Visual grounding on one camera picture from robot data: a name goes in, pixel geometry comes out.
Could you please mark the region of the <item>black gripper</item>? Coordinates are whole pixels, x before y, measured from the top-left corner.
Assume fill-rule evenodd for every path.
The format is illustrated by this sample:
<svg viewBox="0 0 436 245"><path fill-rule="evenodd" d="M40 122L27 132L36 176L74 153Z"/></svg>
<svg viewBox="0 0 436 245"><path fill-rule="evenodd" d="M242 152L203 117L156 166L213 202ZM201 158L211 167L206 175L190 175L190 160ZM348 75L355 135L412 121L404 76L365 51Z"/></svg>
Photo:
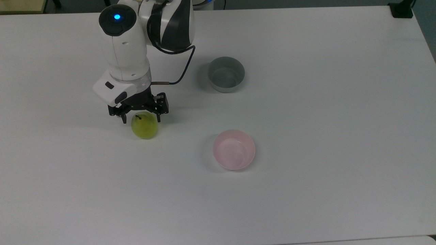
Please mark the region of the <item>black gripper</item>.
<svg viewBox="0 0 436 245"><path fill-rule="evenodd" d="M109 115L121 118L123 124L127 123L126 114L129 113L129 110L147 110L156 115L157 122L161 122L161 115L169 113L168 98L165 93L154 96L151 87L148 87L146 90L123 100L120 107L108 105Z"/></svg>

